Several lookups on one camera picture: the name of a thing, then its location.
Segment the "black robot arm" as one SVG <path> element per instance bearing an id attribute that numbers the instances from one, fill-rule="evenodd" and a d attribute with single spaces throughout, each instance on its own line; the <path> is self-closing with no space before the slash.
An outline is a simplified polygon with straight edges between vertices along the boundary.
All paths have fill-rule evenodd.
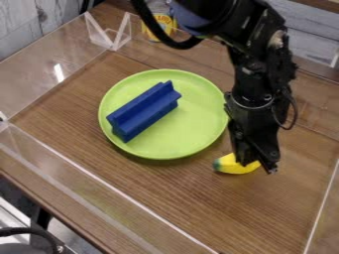
<path id="1" fill-rule="evenodd" d="M 235 165 L 256 163 L 272 174 L 280 160 L 278 131 L 294 127 L 296 112 L 290 82 L 298 66 L 288 47 L 284 19 L 264 0 L 170 0 L 172 16 L 190 34 L 176 41 L 156 22 L 146 0 L 131 5 L 159 41 L 188 50 L 208 37 L 226 45 L 235 67 L 235 85 L 224 93 L 224 110 Z"/>

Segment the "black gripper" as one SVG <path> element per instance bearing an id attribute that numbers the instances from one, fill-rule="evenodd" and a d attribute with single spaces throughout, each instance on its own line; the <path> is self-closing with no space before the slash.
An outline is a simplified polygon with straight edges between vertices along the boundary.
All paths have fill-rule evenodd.
<path id="1" fill-rule="evenodd" d="M 284 126 L 291 105 L 292 96 L 288 91 L 276 94 L 262 106 L 244 106 L 230 92 L 226 93 L 226 111 L 231 117 L 228 128 L 236 162 L 246 166 L 252 161 L 254 153 L 270 175 L 276 173 L 280 160 L 278 130 L 291 128 Z"/>

